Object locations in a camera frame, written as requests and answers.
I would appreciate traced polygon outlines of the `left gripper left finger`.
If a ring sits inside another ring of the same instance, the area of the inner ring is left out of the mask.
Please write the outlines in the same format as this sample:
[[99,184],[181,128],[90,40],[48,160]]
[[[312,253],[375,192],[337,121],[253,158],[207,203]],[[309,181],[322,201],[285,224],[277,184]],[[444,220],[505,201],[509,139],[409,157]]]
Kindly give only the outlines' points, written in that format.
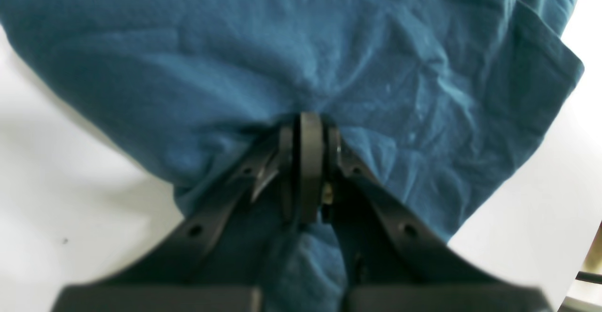
[[292,219],[294,130],[252,147],[156,248],[123,271],[62,290],[54,312],[262,312],[257,284]]

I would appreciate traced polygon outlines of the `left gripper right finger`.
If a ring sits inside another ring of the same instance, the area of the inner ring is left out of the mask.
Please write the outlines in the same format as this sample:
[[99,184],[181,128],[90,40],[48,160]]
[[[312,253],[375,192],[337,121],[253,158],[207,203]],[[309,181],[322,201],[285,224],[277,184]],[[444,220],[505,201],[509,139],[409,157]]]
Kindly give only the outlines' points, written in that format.
[[548,312],[542,291],[480,270],[398,202],[319,114],[299,115],[299,218],[333,227],[342,312]]

